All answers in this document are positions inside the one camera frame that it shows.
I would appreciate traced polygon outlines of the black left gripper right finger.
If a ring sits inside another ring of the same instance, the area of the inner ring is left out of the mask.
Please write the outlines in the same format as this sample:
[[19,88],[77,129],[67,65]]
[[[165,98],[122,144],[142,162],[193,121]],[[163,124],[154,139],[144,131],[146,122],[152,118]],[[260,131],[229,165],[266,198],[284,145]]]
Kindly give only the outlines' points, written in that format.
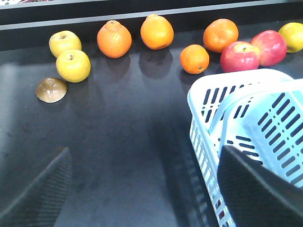
[[303,191],[231,145],[222,147],[217,178],[236,226],[303,225]]

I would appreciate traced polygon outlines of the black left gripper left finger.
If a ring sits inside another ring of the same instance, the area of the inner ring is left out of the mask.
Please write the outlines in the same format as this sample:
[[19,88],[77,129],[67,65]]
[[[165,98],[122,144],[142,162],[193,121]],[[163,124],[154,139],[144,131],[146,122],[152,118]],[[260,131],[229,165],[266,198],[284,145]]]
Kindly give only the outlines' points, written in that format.
[[53,227],[72,180],[71,154],[60,148],[37,177],[0,213],[2,227]]

